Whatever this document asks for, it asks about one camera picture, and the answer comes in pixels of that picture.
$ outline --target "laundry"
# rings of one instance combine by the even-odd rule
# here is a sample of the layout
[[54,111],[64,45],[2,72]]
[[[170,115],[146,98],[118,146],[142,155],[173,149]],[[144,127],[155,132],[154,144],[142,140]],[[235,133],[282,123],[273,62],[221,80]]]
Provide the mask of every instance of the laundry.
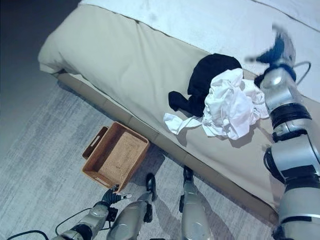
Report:
[[163,121],[168,129],[178,135],[183,128],[202,125],[207,136],[223,136],[237,140],[246,135],[250,125],[267,118],[264,93],[254,81],[243,79],[243,70],[226,70],[214,77],[204,100],[203,117],[192,116],[186,120],[166,113]]
[[226,70],[241,68],[237,59],[221,54],[211,54],[202,58],[193,69],[187,89],[189,99],[177,91],[169,92],[169,105],[174,110],[182,109],[202,117],[205,109],[205,98],[210,89],[211,80]]

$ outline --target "crumpled fabric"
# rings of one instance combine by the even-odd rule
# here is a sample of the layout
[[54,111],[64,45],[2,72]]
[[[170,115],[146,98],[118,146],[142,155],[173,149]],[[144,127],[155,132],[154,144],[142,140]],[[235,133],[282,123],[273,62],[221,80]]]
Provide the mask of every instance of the crumpled fabric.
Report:
[[183,128],[202,125],[207,136],[223,136],[237,140],[246,135],[250,125],[267,118],[264,93],[254,81],[243,79],[243,70],[226,70],[214,77],[209,94],[204,100],[203,117],[192,116],[186,120],[165,113],[163,121],[168,129],[178,135]]

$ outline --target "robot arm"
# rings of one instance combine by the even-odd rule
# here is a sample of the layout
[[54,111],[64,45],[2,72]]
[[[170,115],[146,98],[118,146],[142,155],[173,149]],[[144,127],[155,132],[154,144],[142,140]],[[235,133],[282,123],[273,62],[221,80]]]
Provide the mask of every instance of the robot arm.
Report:
[[296,51],[287,32],[277,31],[274,47],[251,61],[270,67],[255,84],[263,91],[273,126],[274,144],[264,164],[283,184],[275,239],[316,239],[320,236],[320,131],[296,86]]
[[85,215],[73,228],[63,232],[52,240],[92,240],[98,232],[104,227],[106,221],[113,222],[117,216],[118,210],[110,207],[122,199],[130,198],[128,195],[117,195],[114,193],[118,185],[110,188],[97,202],[89,213]]

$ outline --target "black cloth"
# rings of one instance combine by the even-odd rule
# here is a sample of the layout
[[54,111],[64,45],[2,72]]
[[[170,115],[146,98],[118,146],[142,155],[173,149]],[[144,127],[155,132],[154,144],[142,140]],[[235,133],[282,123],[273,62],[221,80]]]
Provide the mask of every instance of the black cloth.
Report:
[[234,57],[217,53],[205,56],[193,69],[187,91],[188,95],[191,95],[189,99],[185,99],[177,91],[171,91],[168,95],[170,107],[174,111],[182,109],[194,116],[202,117],[211,80],[226,70],[237,68],[241,68],[241,65]]

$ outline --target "black cable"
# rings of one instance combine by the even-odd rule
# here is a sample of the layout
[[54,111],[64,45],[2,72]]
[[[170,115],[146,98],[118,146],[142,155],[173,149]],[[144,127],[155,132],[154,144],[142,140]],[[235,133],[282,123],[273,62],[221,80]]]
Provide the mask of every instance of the black cable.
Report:
[[111,228],[111,222],[109,221],[109,227],[107,227],[107,228],[102,228],[102,229],[100,229],[100,231],[109,230],[110,228]]
[[18,233],[16,235],[9,237],[7,240],[15,239],[19,236],[26,235],[26,234],[41,234],[42,236],[44,236],[45,240],[49,240],[47,235],[43,231],[39,231],[39,230],[30,230],[30,231],[21,232],[21,233]]
[[60,227],[61,224],[64,224],[64,223],[65,223],[66,221],[68,221],[69,219],[72,219],[73,217],[77,216],[78,214],[80,214],[80,213],[82,213],[82,212],[84,212],[84,211],[90,210],[90,209],[91,209],[91,207],[86,208],[86,209],[83,209],[83,210],[77,212],[76,214],[68,217],[66,220],[60,222],[60,223],[55,227],[55,230],[54,230],[55,234],[56,234],[57,236],[59,236],[59,234],[58,234],[58,227]]
[[263,156],[263,164],[265,166],[265,168],[271,173],[271,169],[267,163],[267,157],[266,157],[266,154]]
[[302,75],[302,77],[300,77],[299,81],[296,82],[297,85],[299,85],[301,83],[301,81],[305,78],[305,76],[308,74],[310,68],[311,68],[311,62],[309,61],[302,61],[302,62],[299,62],[297,63],[296,65],[293,66],[293,69],[296,68],[296,67],[299,67],[301,65],[305,65],[305,64],[308,64],[308,69],[305,71],[305,73]]

